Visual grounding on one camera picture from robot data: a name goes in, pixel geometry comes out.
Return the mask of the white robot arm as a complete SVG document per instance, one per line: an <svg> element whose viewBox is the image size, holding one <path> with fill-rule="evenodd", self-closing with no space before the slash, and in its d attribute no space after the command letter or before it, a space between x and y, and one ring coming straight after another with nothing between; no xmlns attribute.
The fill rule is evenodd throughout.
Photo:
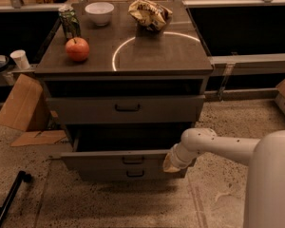
<svg viewBox="0 0 285 228"><path fill-rule="evenodd" d="M163 171L179 172L205 152L248 167L243 228L285 228L285 130L247 139L189 128L167 153Z"/></svg>

